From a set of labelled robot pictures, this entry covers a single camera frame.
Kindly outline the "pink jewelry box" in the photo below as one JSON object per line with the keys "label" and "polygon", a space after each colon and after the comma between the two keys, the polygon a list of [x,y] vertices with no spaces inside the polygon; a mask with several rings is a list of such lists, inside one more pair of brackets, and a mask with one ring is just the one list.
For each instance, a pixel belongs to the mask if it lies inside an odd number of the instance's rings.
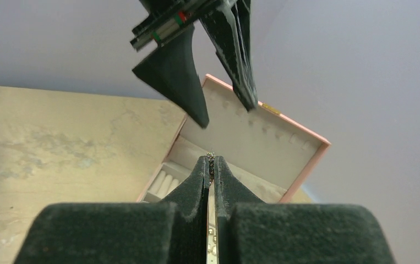
{"label": "pink jewelry box", "polygon": [[138,201],[161,200],[189,176],[200,156],[212,152],[262,200],[289,202],[330,142],[265,103],[247,112],[232,87],[212,75],[202,87],[208,127],[183,118]]}

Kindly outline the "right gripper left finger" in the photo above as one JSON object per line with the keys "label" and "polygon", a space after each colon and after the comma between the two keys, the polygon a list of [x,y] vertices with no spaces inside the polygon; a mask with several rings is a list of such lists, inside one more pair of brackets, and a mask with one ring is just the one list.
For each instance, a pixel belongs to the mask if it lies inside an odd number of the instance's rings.
{"label": "right gripper left finger", "polygon": [[15,263],[206,263],[210,161],[159,202],[54,203]]}

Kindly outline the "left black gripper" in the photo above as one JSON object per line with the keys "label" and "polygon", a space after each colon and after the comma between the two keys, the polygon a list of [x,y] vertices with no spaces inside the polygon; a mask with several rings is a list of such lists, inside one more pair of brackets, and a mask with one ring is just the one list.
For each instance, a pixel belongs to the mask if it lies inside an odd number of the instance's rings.
{"label": "left black gripper", "polygon": [[149,15],[132,29],[130,44],[136,51],[151,41],[161,47],[132,69],[138,79],[207,128],[209,114],[192,50],[192,24],[200,19],[232,81],[233,92],[247,111],[257,107],[250,55],[251,1],[156,0],[141,4]]}

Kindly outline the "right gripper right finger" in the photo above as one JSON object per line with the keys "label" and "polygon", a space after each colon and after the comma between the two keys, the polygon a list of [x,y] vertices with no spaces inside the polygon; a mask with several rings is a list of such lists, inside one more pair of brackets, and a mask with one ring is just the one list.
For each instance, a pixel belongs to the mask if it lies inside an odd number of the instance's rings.
{"label": "right gripper right finger", "polygon": [[365,207],[266,203],[223,157],[213,161],[220,263],[394,263],[383,230]]}

